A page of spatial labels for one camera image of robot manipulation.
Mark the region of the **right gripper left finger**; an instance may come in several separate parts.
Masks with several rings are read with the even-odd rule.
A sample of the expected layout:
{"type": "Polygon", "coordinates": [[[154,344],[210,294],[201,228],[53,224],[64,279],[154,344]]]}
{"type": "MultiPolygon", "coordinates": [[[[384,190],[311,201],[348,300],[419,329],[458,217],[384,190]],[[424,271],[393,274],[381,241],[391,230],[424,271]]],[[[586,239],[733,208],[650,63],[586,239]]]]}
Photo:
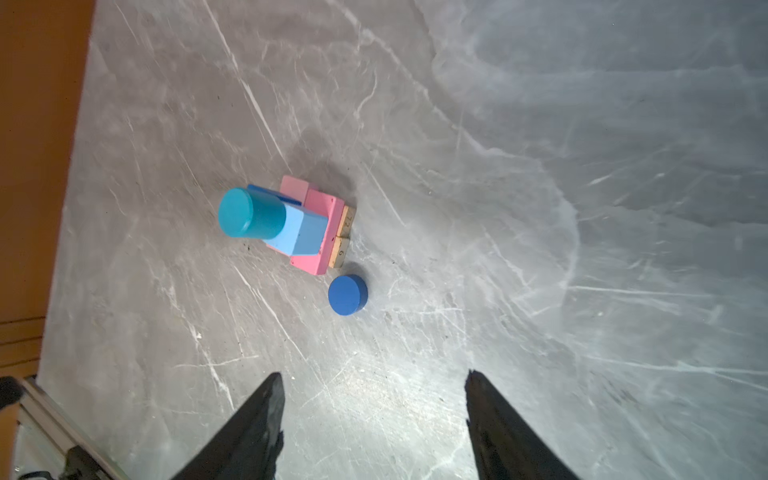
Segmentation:
{"type": "Polygon", "coordinates": [[[284,444],[284,406],[282,376],[273,372],[175,477],[273,480],[284,444]]]}

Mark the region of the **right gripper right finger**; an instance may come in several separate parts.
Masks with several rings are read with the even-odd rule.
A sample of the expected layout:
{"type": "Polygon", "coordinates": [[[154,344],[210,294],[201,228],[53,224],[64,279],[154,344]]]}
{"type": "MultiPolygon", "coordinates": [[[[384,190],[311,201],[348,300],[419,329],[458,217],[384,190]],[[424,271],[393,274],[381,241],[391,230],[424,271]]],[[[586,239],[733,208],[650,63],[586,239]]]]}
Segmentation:
{"type": "Polygon", "coordinates": [[[467,427],[480,479],[576,477],[483,373],[468,373],[465,393],[467,427]]]}

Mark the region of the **dark blue cylinder block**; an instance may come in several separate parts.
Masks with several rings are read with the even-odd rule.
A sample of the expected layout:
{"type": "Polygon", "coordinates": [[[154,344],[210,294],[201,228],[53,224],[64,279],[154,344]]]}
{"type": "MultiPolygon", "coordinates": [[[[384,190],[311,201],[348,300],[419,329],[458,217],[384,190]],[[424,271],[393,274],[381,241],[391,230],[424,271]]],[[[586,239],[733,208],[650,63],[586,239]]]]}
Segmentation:
{"type": "Polygon", "coordinates": [[[328,301],[332,310],[341,316],[360,311],[367,303],[368,288],[364,279],[356,274],[336,277],[328,288],[328,301]]]}

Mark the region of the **light blue cube block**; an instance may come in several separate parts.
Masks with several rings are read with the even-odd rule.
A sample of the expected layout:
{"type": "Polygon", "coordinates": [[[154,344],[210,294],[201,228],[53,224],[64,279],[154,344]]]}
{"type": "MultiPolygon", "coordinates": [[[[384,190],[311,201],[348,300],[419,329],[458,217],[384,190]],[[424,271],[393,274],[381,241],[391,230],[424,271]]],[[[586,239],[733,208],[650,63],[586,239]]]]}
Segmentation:
{"type": "Polygon", "coordinates": [[[328,218],[302,206],[284,203],[286,219],[280,233],[265,240],[269,247],[287,256],[313,256],[319,253],[328,218]]]}

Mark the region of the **teal cylinder block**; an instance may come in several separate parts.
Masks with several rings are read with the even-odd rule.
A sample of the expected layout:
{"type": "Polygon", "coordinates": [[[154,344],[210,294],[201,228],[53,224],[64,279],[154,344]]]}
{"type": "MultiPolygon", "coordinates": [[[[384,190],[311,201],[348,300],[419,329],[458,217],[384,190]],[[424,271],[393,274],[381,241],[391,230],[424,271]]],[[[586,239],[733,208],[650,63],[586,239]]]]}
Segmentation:
{"type": "Polygon", "coordinates": [[[221,230],[233,238],[268,240],[286,223],[286,208],[275,195],[247,188],[228,190],[218,207],[221,230]]]}

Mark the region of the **plain wood plank block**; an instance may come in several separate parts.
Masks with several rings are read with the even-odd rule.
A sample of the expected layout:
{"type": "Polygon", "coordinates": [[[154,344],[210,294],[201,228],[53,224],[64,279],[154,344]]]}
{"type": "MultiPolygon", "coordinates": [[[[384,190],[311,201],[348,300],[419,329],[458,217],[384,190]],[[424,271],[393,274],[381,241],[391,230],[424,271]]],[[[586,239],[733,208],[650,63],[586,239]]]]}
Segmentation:
{"type": "Polygon", "coordinates": [[[352,224],[356,215],[356,209],[349,205],[345,205],[342,211],[342,216],[338,226],[336,236],[339,238],[349,238],[351,233],[352,224]]]}

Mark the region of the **dark blue cube block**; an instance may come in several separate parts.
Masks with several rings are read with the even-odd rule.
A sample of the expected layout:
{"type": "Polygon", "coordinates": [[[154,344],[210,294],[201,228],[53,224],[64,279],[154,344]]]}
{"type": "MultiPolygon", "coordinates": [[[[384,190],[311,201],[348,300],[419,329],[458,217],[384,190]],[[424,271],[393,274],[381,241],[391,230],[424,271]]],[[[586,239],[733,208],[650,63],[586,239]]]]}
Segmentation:
{"type": "Polygon", "coordinates": [[[263,188],[263,187],[260,187],[260,186],[254,185],[254,184],[248,184],[247,185],[247,189],[251,190],[251,191],[255,191],[255,192],[260,192],[260,193],[263,193],[263,194],[272,195],[272,196],[278,198],[279,200],[281,200],[284,203],[293,204],[293,205],[297,205],[297,206],[301,206],[302,205],[301,201],[299,201],[299,200],[297,200],[295,198],[292,198],[292,197],[290,197],[288,195],[285,195],[285,194],[283,194],[281,192],[275,191],[275,190],[263,188]]]}

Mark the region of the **dark pink rectangular block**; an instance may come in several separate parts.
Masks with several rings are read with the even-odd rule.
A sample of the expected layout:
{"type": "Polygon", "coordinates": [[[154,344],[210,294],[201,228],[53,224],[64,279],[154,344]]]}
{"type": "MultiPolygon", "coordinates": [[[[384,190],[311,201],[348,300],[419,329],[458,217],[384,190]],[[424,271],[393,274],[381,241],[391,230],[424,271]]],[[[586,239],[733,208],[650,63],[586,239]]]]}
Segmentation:
{"type": "Polygon", "coordinates": [[[304,191],[300,206],[289,203],[283,206],[286,212],[283,229],[264,243],[288,256],[292,266],[311,275],[324,275],[329,268],[345,202],[310,185],[304,191]]]}

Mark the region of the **light pink rectangular block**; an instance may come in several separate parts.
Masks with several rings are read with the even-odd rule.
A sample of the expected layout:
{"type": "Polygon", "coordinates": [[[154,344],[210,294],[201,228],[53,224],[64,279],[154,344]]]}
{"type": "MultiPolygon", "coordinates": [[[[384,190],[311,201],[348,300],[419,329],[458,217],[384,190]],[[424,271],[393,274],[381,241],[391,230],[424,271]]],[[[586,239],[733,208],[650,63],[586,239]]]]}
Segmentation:
{"type": "Polygon", "coordinates": [[[313,189],[314,185],[306,180],[302,180],[290,175],[284,175],[279,192],[286,198],[295,200],[298,204],[303,205],[310,189],[313,189]]]}

